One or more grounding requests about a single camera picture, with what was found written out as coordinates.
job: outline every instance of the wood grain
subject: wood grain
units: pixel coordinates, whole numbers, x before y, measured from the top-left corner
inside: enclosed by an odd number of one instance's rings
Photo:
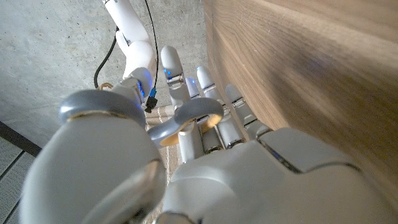
[[[205,0],[205,20],[219,87],[352,155],[398,208],[398,1]]]

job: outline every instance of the perforated panel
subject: perforated panel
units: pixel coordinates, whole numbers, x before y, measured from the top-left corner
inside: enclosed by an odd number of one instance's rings
[[[22,150],[17,146],[0,138],[0,175],[4,173],[21,152]]]
[[[19,207],[14,210],[6,224],[19,224]]]
[[[22,184],[34,157],[24,152],[0,180],[0,223],[4,223],[19,198]]]

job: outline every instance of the concrete wall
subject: concrete wall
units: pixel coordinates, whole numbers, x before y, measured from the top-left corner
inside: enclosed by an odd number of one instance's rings
[[[131,2],[152,35],[144,0]],[[203,2],[148,3],[159,51],[176,47],[186,76],[195,77],[195,67],[207,64]],[[5,0],[0,20],[0,121],[43,147],[60,126],[59,103],[93,88],[116,26],[100,0]],[[98,82],[118,82],[124,65],[116,46]],[[158,106],[169,104],[161,72],[157,90]]]

